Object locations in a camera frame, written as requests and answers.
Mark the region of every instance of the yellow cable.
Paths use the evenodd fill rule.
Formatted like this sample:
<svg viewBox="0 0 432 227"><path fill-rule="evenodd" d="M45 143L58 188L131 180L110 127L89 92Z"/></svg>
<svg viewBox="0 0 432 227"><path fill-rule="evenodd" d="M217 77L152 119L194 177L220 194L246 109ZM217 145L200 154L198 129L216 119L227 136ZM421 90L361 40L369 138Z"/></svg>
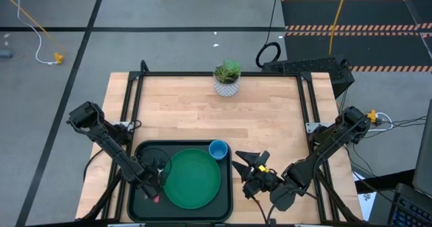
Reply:
<svg viewBox="0 0 432 227"><path fill-rule="evenodd" d="M331 47L333 46L333 35L335 33L336 23L338 22L337 18L339 17L339 13L340 13L340 10L342 9L343 4L344 4L344 0L340 0L339 8L337 9L337 13L336 13L336 17L335 17L335 21L333 22L333 28L331 29L329 55L331 55Z"/></svg>
<svg viewBox="0 0 432 227"><path fill-rule="evenodd" d="M20 10L22 11L22 13L24 15L27 16L28 19L30 19L34 24L36 24L36 26L38 26L50 39L51 42L53 42L55 45L57 45L60 49L61 49L61 54L64 56L65 55L65 49L62 45L60 45L41 25L39 25L29 14L27 14L26 11L24 11L24 9L22 9L20 6L18 6L18 4L14 1L14 0L9 0L10 2L12 2L16 7L19 7Z"/></svg>

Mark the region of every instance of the blue cup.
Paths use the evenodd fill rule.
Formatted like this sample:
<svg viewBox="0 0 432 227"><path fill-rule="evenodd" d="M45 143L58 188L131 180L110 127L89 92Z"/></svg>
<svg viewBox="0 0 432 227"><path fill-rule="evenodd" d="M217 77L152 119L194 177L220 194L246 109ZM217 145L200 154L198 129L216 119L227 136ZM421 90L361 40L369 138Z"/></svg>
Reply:
<svg viewBox="0 0 432 227"><path fill-rule="evenodd" d="M215 140L210 143L209 153L216 160L223 159L228 152L228 145L222 140Z"/></svg>

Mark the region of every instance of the concrete floor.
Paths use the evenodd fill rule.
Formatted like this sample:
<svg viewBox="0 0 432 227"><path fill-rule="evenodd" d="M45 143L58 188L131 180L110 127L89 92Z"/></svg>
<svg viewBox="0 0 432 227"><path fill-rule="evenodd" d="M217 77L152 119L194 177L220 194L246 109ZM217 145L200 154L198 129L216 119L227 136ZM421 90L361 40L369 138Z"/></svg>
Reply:
<svg viewBox="0 0 432 227"><path fill-rule="evenodd" d="M0 0L0 27L22 26L16 9ZM43 26L85 27L96 0L22 0ZM273 0L103 0L97 27L267 26ZM283 26L276 5L274 26ZM0 60L0 225L14 226L41 156L82 32L53 32L65 46L61 66L37 63L38 40L32 32L0 32L0 49L13 59ZM270 41L282 33L272 32ZM245 71L259 71L255 55L265 32L94 32L91 34L68 100L51 156L32 205L27 225L72 221L82 188L82 171L90 142L65 125L67 113L83 101L102 103L109 74L137 70L145 59L152 71L211 71L222 59L237 59ZM55 47L44 37L42 59ZM269 51L263 60L272 56ZM354 73L346 105L377 109L394 120L426 114L432 98L430 73ZM414 167L423 127L395 129L356 146L376 175ZM353 155L353 160L365 164Z"/></svg>

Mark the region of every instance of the green plastic plate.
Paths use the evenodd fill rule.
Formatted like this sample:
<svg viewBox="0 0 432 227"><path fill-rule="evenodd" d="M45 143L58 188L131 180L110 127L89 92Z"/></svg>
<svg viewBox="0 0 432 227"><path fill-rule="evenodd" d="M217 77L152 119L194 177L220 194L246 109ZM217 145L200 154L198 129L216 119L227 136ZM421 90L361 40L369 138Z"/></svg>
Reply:
<svg viewBox="0 0 432 227"><path fill-rule="evenodd" d="M184 209L197 209L215 197L221 185L221 170L208 153L183 150L171 158L171 163L163 189L172 203Z"/></svg>

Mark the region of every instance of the potted plant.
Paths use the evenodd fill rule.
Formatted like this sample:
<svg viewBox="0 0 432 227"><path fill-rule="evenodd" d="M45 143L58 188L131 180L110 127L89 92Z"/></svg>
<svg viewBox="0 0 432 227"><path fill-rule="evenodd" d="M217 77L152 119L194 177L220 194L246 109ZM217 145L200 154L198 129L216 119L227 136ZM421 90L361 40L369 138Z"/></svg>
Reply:
<svg viewBox="0 0 432 227"><path fill-rule="evenodd" d="M238 61L223 61L214 72L215 90L224 97L233 96L237 93L240 83L240 64Z"/></svg>

